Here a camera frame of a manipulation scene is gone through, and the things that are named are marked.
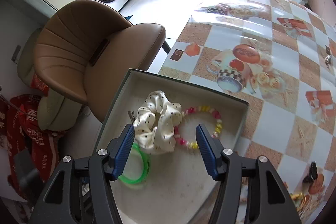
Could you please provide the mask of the silver hair clip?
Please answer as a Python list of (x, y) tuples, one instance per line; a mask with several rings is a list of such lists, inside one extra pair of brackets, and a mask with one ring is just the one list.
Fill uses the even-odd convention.
[(128, 111), (127, 114), (129, 116), (129, 119), (130, 119), (131, 123), (134, 123), (134, 121), (135, 121), (134, 111)]

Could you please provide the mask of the checkered patterned tablecloth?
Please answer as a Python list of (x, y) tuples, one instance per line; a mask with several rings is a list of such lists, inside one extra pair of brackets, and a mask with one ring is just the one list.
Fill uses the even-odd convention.
[(315, 221), (335, 190), (334, 28), (292, 0), (201, 0), (159, 73), (247, 101), (237, 152), (265, 155)]

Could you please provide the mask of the brown leather chair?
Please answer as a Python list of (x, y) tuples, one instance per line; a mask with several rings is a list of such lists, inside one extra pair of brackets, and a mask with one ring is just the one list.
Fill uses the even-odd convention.
[(127, 71), (147, 71), (165, 38), (158, 23), (132, 24), (101, 2), (77, 0), (42, 29), (34, 69), (50, 89), (87, 105), (103, 122)]

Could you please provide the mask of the red patterned cloth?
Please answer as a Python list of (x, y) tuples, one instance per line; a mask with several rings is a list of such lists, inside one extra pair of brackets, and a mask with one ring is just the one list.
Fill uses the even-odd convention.
[(7, 101), (1, 99), (1, 137), (9, 155), (10, 175), (7, 180), (15, 192), (25, 200), (27, 196), (19, 186), (18, 169), (14, 157), (24, 149), (39, 171), (42, 182), (46, 182), (59, 163), (58, 140), (64, 131), (41, 130), (37, 120), (37, 110), (42, 96), (23, 94)]

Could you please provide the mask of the white polka dot scrunchie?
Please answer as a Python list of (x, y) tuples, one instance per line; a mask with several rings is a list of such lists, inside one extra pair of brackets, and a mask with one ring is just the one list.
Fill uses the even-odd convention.
[(182, 106), (168, 100), (164, 91), (151, 92), (137, 110), (133, 127), (135, 142), (148, 155), (174, 152), (175, 127), (182, 121)]

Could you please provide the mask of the grey jewelry box tray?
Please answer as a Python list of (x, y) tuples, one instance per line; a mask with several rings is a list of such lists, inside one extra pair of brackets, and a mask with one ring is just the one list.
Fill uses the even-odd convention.
[[(220, 141), (234, 148), (244, 128), (248, 102), (186, 81), (140, 70), (129, 70), (111, 103), (95, 149), (105, 148), (130, 122), (128, 111), (137, 110), (149, 93), (161, 90), (183, 108), (207, 105), (223, 121)], [(179, 145), (174, 152), (151, 155), (149, 174), (137, 185), (111, 183), (123, 223), (188, 223), (215, 187), (199, 151)]]

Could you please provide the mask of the small silver earring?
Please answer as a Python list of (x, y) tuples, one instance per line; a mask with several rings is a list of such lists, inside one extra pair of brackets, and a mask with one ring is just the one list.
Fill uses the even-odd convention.
[(331, 57), (331, 55), (327, 55), (325, 57), (325, 64), (326, 64), (326, 66), (328, 67), (329, 65), (331, 65), (331, 63), (332, 63), (332, 57)]

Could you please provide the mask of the green plastic bangle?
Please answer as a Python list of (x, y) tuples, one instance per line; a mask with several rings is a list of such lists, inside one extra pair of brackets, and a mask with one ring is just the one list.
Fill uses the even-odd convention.
[(150, 171), (149, 155), (141, 151), (138, 144), (132, 145), (130, 155), (126, 162), (124, 171), (118, 179), (124, 184), (141, 184), (147, 178)]

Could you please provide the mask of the black hair clip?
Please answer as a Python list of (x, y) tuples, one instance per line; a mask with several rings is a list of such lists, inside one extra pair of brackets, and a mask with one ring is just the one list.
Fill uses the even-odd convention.
[(318, 178), (317, 166), (315, 161), (311, 162), (308, 174), (303, 178), (304, 184), (312, 184)]

